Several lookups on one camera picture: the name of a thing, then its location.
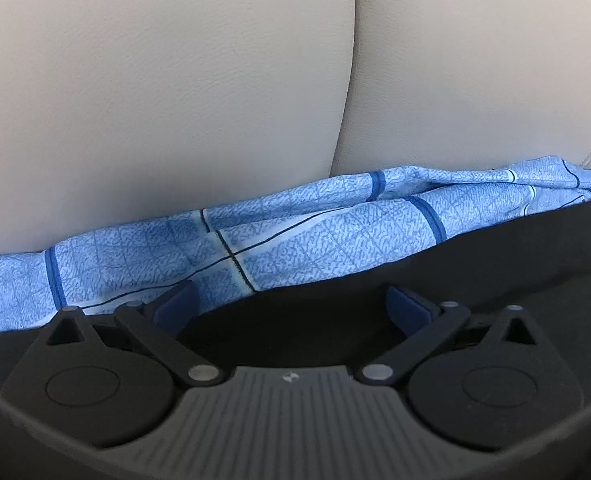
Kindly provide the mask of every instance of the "ridged gray panel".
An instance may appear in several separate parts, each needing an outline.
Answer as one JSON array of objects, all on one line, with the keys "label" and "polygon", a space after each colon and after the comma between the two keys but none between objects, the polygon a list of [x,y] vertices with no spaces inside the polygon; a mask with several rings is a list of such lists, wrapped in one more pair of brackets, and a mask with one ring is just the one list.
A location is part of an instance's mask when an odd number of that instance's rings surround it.
[{"label": "ridged gray panel", "polygon": [[427,480],[491,460],[434,436],[392,388],[344,367],[239,367],[189,390],[152,433],[102,453],[164,480]]}]

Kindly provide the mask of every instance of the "triangular hole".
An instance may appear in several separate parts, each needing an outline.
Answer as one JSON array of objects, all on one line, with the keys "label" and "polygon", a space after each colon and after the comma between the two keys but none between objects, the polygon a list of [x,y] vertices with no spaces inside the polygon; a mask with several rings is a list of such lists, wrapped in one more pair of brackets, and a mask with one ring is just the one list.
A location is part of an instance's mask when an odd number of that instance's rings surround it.
[{"label": "triangular hole", "polygon": [[534,345],[535,340],[529,332],[527,326],[520,319],[512,319],[507,334],[504,336],[504,341],[512,343],[520,343],[522,345]]},{"label": "triangular hole", "polygon": [[77,323],[72,319],[63,319],[57,326],[51,337],[46,342],[48,346],[67,345],[69,343],[79,343],[84,341]]}]

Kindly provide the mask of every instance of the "leather upholstery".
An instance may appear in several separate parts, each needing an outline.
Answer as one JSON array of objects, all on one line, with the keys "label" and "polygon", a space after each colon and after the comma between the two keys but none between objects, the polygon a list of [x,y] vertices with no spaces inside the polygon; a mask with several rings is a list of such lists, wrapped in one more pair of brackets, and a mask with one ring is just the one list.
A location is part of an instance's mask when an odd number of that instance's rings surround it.
[{"label": "leather upholstery", "polygon": [[0,253],[548,154],[591,168],[591,0],[0,0]]},{"label": "leather upholstery", "polygon": [[591,0],[357,0],[333,173],[591,167]]},{"label": "leather upholstery", "polygon": [[329,176],[354,0],[0,0],[0,253]]}]

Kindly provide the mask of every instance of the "blue plaid fabric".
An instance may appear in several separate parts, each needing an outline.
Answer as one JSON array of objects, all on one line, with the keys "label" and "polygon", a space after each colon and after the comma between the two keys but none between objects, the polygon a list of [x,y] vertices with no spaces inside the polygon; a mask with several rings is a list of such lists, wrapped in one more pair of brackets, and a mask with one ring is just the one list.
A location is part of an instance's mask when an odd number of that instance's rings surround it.
[{"label": "blue plaid fabric", "polygon": [[0,331],[150,301],[191,277],[200,312],[405,258],[458,234],[591,200],[591,171],[549,156],[502,170],[405,166],[328,178],[0,256]]}]

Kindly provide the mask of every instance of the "logo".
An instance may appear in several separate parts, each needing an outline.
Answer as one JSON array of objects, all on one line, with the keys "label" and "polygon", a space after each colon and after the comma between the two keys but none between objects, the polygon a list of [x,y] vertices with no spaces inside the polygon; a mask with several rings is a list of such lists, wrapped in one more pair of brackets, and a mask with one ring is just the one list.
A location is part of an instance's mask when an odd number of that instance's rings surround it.
[{"label": "logo", "polygon": [[282,376],[282,380],[286,381],[289,384],[293,384],[299,378],[300,378],[300,376],[298,374],[296,374],[295,372],[288,372]]}]

